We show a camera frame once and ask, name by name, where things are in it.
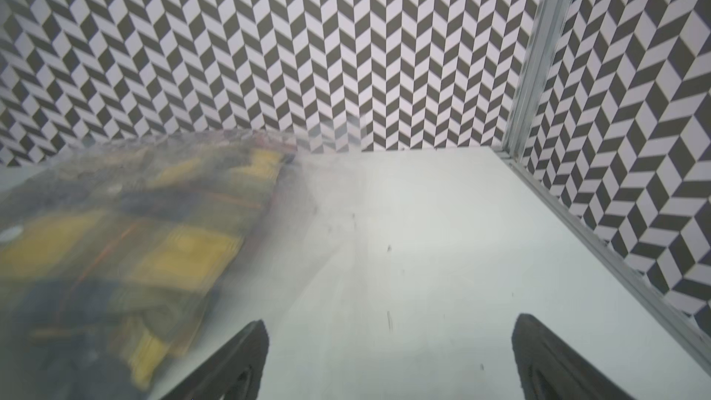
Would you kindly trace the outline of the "clear plastic vacuum bag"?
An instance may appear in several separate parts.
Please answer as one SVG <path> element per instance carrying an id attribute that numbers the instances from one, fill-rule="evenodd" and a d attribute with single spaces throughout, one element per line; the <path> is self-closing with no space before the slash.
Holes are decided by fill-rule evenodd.
<path id="1" fill-rule="evenodd" d="M 1 170 L 1 396 L 329 396 L 372 339 L 368 156 L 286 134 L 88 142 Z"/>

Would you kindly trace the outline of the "yellow plaid shirt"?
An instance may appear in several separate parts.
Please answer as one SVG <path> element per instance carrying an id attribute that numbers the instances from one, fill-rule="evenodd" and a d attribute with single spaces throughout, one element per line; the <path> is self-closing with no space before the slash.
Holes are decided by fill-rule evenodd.
<path id="1" fill-rule="evenodd" d="M 143 147 L 1 196 L 1 342 L 80 344 L 146 394 L 187 354 L 273 199 L 289 148 Z"/>

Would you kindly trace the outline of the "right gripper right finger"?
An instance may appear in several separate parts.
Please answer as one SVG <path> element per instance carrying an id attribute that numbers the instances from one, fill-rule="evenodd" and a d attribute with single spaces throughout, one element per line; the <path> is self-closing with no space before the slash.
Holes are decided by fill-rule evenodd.
<path id="1" fill-rule="evenodd" d="M 525 399 L 632 397 L 531 314 L 515 322 L 512 346 Z"/>

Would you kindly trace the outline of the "black shirt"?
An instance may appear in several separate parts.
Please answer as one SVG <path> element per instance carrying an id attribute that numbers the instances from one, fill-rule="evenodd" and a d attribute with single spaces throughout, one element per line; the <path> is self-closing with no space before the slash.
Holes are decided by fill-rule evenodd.
<path id="1" fill-rule="evenodd" d="M 145 399 L 123 363 L 80 344 L 1 343 L 3 399 Z"/>

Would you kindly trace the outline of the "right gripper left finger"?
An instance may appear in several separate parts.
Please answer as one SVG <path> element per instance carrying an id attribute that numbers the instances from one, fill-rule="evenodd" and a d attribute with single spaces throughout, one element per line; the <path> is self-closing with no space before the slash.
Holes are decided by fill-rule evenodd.
<path id="1" fill-rule="evenodd" d="M 249 322 L 163 399 L 257 399 L 269 346 L 264 321 Z"/>

